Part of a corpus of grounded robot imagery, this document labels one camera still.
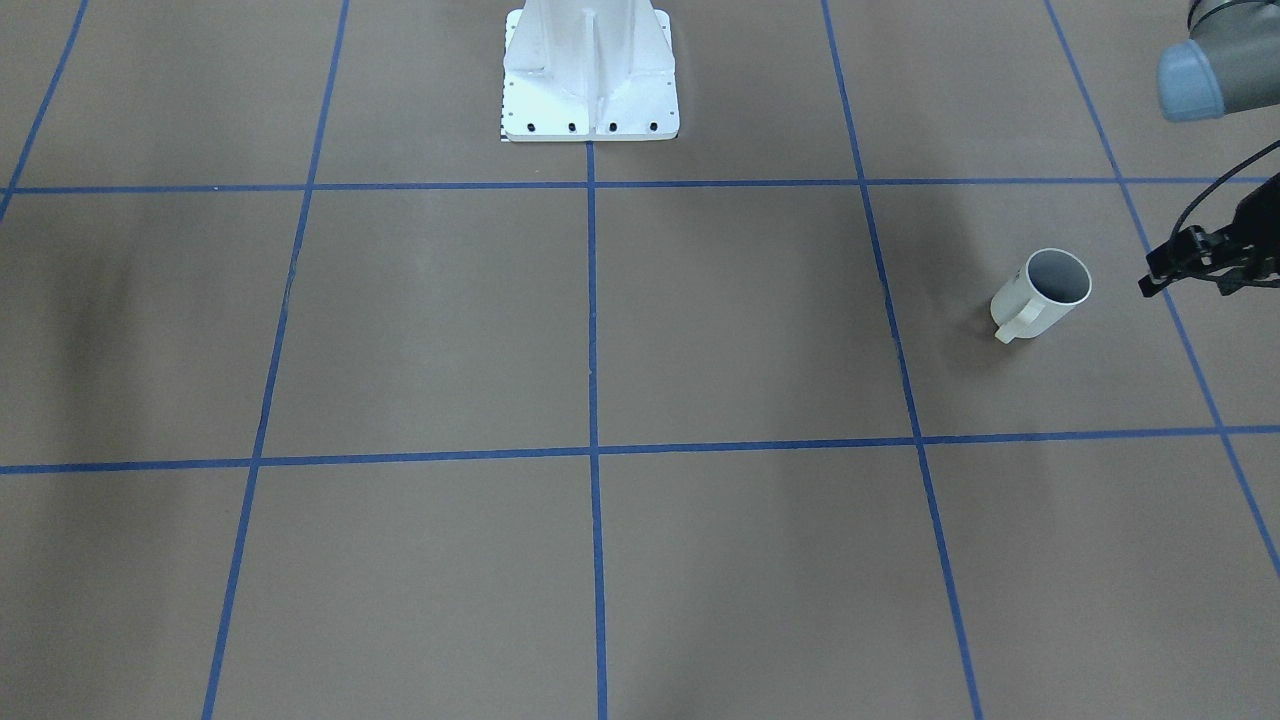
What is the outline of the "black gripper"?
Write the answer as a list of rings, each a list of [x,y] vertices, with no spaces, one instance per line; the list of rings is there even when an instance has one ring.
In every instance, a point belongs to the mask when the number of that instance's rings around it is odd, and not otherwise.
[[[1148,273],[1138,282],[1144,299],[1185,279],[1215,282],[1222,296],[1244,288],[1279,287],[1279,186],[1262,184],[1236,206],[1219,233],[1201,225],[1176,231],[1146,255]],[[1225,268],[1216,277],[1219,265]]]

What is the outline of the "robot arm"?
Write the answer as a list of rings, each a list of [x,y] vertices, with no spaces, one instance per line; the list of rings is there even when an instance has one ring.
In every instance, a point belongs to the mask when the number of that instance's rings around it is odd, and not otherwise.
[[[1272,108],[1279,101],[1279,9],[1275,1],[1192,1],[1188,37],[1166,47],[1157,90],[1166,120],[1220,119]],[[1203,281],[1222,296],[1245,288],[1277,288],[1279,178],[1266,179],[1217,231],[1189,222],[1215,191],[1277,151],[1271,142],[1226,170],[1180,213],[1165,242],[1146,256],[1144,297],[1180,281]]]

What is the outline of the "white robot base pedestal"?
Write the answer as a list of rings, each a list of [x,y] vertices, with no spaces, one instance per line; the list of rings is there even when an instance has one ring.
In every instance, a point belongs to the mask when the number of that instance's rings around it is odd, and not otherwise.
[[[678,137],[671,18],[650,1],[526,1],[506,15],[503,70],[506,142]]]

